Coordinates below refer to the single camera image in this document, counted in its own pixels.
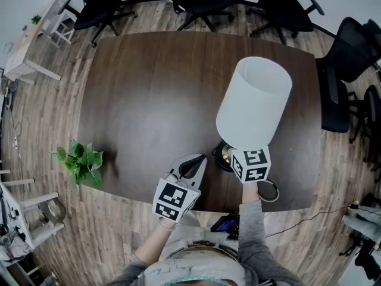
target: wooden floor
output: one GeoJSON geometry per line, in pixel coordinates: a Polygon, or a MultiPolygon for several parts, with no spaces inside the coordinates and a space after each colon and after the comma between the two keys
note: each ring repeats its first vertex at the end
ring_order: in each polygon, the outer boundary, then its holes
{"type": "MultiPolygon", "coordinates": [[[[124,34],[175,30],[186,17],[184,13],[175,14],[171,4],[165,1],[136,4],[134,10],[139,17],[120,20],[117,30],[124,34]]],[[[243,5],[231,7],[236,20],[229,23],[222,17],[218,32],[248,35],[265,23],[255,15],[246,16],[245,10],[243,5]]],[[[200,21],[190,29],[208,30],[200,21]]],[[[11,169],[10,179],[36,179],[34,184],[15,187],[14,194],[23,200],[58,191],[67,209],[65,228],[36,249],[41,267],[46,272],[54,272],[60,285],[106,283],[125,267],[133,250],[156,225],[150,204],[85,186],[77,191],[65,168],[49,153],[59,145],[67,148],[70,139],[77,136],[83,91],[95,53],[89,45],[92,33],[92,29],[76,32],[73,44],[63,45],[60,50],[41,40],[36,45],[35,61],[62,75],[62,79],[57,82],[39,74],[35,86],[19,84],[13,118],[15,124],[18,121],[22,124],[18,139],[21,159],[12,147],[16,133],[10,113],[4,114],[1,145],[4,167],[11,169]]],[[[111,36],[108,28],[102,34],[102,37],[111,36]]],[[[324,56],[333,42],[330,36],[319,31],[300,33],[296,39],[288,32],[285,36],[288,45],[316,57],[324,56]]],[[[279,42],[272,30],[260,37],[279,42]]],[[[372,83],[379,87],[378,77],[373,69],[368,69],[349,84],[348,89],[362,97],[372,83]]],[[[358,139],[351,145],[348,139],[349,134],[322,131],[320,176],[311,208],[267,215],[267,234],[281,231],[319,211],[338,209],[376,191],[374,174],[362,162],[366,143],[358,139]]],[[[348,261],[338,254],[350,242],[348,229],[341,222],[342,215],[343,211],[321,214],[293,230],[268,238],[268,245],[279,262],[300,276],[306,285],[335,285],[348,261]]]]}

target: lamp base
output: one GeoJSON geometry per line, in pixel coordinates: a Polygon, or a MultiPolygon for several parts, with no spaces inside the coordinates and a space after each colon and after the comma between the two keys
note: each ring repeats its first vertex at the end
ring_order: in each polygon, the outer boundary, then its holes
{"type": "Polygon", "coordinates": [[[217,164],[225,171],[232,173],[233,169],[230,167],[230,156],[229,149],[232,147],[226,143],[225,141],[221,141],[218,145],[213,149],[213,156],[216,158],[217,164]]]}

